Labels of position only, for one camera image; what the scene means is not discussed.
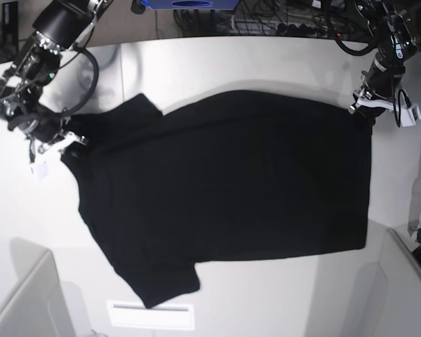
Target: black t-shirt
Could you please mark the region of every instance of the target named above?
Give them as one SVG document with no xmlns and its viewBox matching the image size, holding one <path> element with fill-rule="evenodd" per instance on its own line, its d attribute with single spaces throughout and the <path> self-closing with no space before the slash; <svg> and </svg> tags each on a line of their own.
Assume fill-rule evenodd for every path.
<svg viewBox="0 0 421 337">
<path fill-rule="evenodd" d="M 70 126 L 81 216 L 147 308 L 197 291 L 195 263 L 365 246 L 371 130 L 346 110 L 234 91 L 162 116 L 139 95 Z"/>
</svg>

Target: table surface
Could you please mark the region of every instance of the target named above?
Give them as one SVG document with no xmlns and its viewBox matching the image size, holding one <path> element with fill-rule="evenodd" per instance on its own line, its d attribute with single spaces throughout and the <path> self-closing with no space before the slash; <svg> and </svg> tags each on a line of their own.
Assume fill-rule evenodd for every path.
<svg viewBox="0 0 421 337">
<path fill-rule="evenodd" d="M 361 58 L 347 55 L 332 41 L 274 37 L 148 41 L 91 51 L 101 73 L 85 113 L 108 111 L 144 93 L 166 114 L 238 89 L 347 108 L 352 91 L 361 84 L 361 70 L 368 70 L 373 60 L 372 53 Z M 0 65 L 0 75 L 6 67 Z M 407 68 L 404 85 L 421 106 L 421 55 Z M 91 67 L 78 58 L 46 88 L 41 102 L 60 111 L 86 90 L 90 78 Z M 113 273 L 79 217 L 76 181 L 60 162 L 50 165 L 43 182 L 35 181 L 27 165 L 27 146 L 21 133 L 9 133 L 0 121 L 0 300 L 16 280 L 10 241 L 25 238 L 54 251 L 61 280 L 81 289 L 96 331 L 133 336 L 128 329 L 111 327 L 107 318 L 106 300 L 138 302 L 138 298 Z M 173 302 L 194 304 L 198 336 L 235 336 L 247 319 L 256 321 L 249 336 L 265 331 L 269 336 L 347 336 L 349 327 L 356 326 L 343 318 L 357 273 L 363 265 L 378 262 L 387 227 L 395 227 L 411 242 L 407 225 L 420 212 L 421 123 L 398 129 L 392 114 L 384 115 L 373 130 L 366 249 L 261 263 L 198 265 L 202 291 Z M 173 334 L 138 331 L 138 336 Z"/>
</svg>

